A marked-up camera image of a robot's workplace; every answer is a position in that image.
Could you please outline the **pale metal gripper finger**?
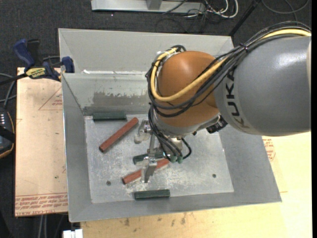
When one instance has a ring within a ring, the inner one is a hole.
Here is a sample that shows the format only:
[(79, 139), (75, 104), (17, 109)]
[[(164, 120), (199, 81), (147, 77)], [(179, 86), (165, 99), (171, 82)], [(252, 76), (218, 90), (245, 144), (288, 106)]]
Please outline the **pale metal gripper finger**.
[(151, 176), (153, 176), (154, 171), (157, 167), (157, 161), (155, 159), (146, 160), (144, 167), (144, 183), (148, 183)]
[(145, 157), (142, 161), (142, 168), (141, 168), (141, 180), (142, 181), (148, 181), (148, 176), (147, 176), (148, 164), (149, 164), (149, 159), (148, 159), (148, 157)]

